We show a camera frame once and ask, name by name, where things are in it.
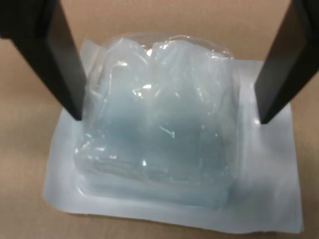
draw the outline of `brown cardboard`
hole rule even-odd
[[[203,37],[237,58],[264,59],[288,0],[63,0],[78,48],[125,32]],[[61,106],[13,45],[0,41],[0,239],[233,239],[319,237],[319,76],[293,100],[305,232],[223,234],[137,220],[59,212],[41,196]]]

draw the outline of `clear plastic wrap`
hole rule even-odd
[[[239,84],[226,48],[140,33],[103,45],[75,148],[81,190],[190,206],[226,205],[239,170]]]

